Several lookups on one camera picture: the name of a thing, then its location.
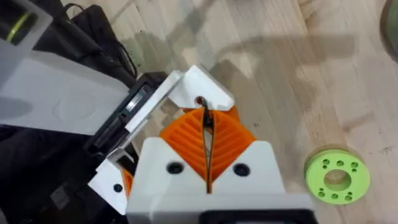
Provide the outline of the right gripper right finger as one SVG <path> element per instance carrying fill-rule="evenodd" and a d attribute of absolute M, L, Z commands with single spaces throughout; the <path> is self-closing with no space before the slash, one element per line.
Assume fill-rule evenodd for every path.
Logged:
<path fill-rule="evenodd" d="M 209 161 L 212 194 L 284 194 L 274 151 L 238 120 L 213 111 L 213 142 Z"/>

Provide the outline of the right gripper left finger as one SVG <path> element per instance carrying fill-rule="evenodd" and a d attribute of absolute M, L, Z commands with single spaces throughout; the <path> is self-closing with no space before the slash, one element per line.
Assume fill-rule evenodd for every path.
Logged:
<path fill-rule="evenodd" d="M 160 132 L 147 138 L 130 199 L 207 200 L 208 165 L 204 140 L 205 109 L 191 110 Z"/>

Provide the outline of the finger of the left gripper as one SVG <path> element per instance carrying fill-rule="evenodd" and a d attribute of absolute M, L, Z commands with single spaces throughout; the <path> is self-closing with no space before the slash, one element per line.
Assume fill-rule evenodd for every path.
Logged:
<path fill-rule="evenodd" d="M 205 100 L 210 110 L 229 111 L 234 106 L 233 94 L 199 65 L 192 65 L 183 74 L 169 98 L 185 109 L 199 108 L 199 98 Z"/>
<path fill-rule="evenodd" d="M 121 215 L 126 214 L 134 177 L 119 165 L 105 159 L 97 168 L 88 186 Z"/>

